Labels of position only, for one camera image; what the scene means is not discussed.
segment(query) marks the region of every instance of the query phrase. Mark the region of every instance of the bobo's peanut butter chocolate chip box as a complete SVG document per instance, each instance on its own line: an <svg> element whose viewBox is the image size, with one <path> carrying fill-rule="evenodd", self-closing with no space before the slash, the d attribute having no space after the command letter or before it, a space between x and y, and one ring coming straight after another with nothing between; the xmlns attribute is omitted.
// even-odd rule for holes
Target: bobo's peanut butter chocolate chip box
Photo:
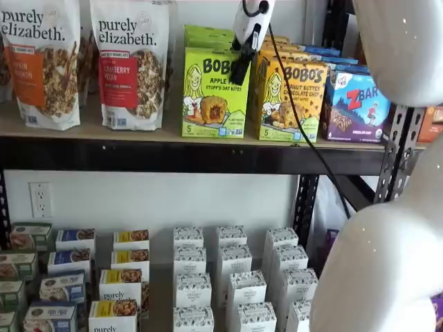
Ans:
<svg viewBox="0 0 443 332"><path fill-rule="evenodd" d="M187 48L183 89L183 137L243 138L249 70L243 85L229 82L238 54Z"/></svg>
<svg viewBox="0 0 443 332"><path fill-rule="evenodd" d="M316 142L327 67L320 62L283 61L298 119ZM277 59L264 58L258 71L258 132L260 140L303 142Z"/></svg>

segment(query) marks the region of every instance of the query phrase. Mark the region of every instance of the purely elizabeth granola bag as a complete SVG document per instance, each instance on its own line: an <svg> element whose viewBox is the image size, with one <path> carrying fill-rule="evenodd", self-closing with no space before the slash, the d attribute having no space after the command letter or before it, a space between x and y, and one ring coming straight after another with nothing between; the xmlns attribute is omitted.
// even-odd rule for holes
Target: purely elizabeth granola bag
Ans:
<svg viewBox="0 0 443 332"><path fill-rule="evenodd" d="M161 128L169 3L91 0L91 16L100 51L103 125L126 130Z"/></svg>
<svg viewBox="0 0 443 332"><path fill-rule="evenodd" d="M79 125L79 0L0 0L0 27L26 125Z"/></svg>

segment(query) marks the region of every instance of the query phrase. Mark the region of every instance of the green box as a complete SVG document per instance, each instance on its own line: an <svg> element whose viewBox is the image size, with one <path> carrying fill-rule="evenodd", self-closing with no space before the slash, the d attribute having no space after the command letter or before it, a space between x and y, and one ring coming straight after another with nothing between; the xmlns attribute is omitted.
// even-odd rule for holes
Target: green box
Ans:
<svg viewBox="0 0 443 332"><path fill-rule="evenodd" d="M249 68L243 85L229 82L238 58L229 50L185 50L183 137L243 138Z"/></svg>

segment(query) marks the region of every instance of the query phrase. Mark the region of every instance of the bobo's box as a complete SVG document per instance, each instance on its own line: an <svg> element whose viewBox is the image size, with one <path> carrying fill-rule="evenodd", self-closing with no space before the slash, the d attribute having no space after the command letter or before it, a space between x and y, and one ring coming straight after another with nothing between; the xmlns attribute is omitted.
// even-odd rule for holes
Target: bobo's box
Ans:
<svg viewBox="0 0 443 332"><path fill-rule="evenodd" d="M243 85L229 82L238 57L229 50L185 50L183 137L243 138L249 69Z"/></svg>
<svg viewBox="0 0 443 332"><path fill-rule="evenodd" d="M380 142L390 101L365 67L331 70L326 84L321 131L326 140Z"/></svg>

